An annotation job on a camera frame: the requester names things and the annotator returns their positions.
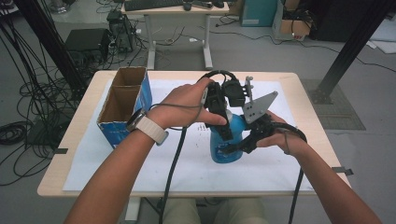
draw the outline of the table leg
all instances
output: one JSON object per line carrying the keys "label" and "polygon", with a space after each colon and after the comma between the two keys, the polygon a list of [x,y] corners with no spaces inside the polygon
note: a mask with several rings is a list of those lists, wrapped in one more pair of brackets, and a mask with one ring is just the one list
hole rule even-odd
{"label": "table leg", "polygon": [[136,223],[139,214],[140,198],[129,198],[128,207],[125,213],[126,223]]}
{"label": "table leg", "polygon": [[212,70],[213,63],[209,48],[209,30],[210,30],[210,15],[205,15],[205,40],[203,41],[205,68],[207,70]]}
{"label": "table leg", "polygon": [[151,21],[149,15],[145,15],[146,29],[148,31],[148,70],[154,70],[155,41],[152,40]]}

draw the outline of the black pole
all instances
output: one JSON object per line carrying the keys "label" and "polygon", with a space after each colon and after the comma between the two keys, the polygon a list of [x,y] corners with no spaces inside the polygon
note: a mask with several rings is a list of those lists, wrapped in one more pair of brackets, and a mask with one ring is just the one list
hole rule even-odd
{"label": "black pole", "polygon": [[341,49],[326,76],[319,83],[318,88],[310,92],[311,99],[315,104],[331,103],[330,94],[332,90],[385,19],[393,4],[395,4],[395,0],[372,1],[369,9],[367,9],[355,31]]}
{"label": "black pole", "polygon": [[87,90],[87,84],[74,66],[64,42],[55,32],[48,16],[36,0],[14,0],[14,2],[69,84],[73,98],[81,100]]}

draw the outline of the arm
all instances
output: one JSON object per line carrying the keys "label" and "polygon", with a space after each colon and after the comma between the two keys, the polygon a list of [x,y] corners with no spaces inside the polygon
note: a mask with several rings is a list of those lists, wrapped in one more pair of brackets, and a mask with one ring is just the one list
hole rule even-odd
{"label": "arm", "polygon": [[[172,90],[165,104],[198,105],[211,80],[203,78],[194,85]],[[198,108],[156,106],[148,117],[166,129],[183,127],[194,122]],[[223,125],[227,121],[202,109],[196,121]],[[101,164],[84,190],[79,194],[65,223],[116,223],[129,199],[134,181],[154,141],[139,130],[130,133]]]}
{"label": "arm", "polygon": [[[268,112],[277,122],[285,122]],[[381,223],[373,210],[300,137],[275,133],[257,142],[257,147],[279,146],[300,163],[332,223]]]}

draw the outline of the person's left hand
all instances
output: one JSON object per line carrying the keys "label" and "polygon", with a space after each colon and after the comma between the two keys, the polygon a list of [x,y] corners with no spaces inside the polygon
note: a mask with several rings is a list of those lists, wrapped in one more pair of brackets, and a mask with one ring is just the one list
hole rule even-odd
{"label": "person's left hand", "polygon": [[186,127],[193,122],[204,122],[212,125],[224,125],[227,120],[217,114],[212,114],[202,106],[199,117],[199,106],[206,86],[213,80],[207,77],[200,79],[197,83],[186,84],[173,89],[163,99],[161,104],[197,106],[185,108],[169,105],[157,105],[148,112],[148,117],[164,129],[170,127]]}

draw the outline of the white watch strap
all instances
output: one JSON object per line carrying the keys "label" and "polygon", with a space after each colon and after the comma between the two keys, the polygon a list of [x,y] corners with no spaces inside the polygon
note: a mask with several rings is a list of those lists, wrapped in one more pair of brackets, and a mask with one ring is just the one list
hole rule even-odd
{"label": "white watch strap", "polygon": [[162,127],[156,124],[151,119],[144,116],[136,125],[136,128],[152,138],[158,146],[160,146],[168,137],[168,132],[164,131]]}

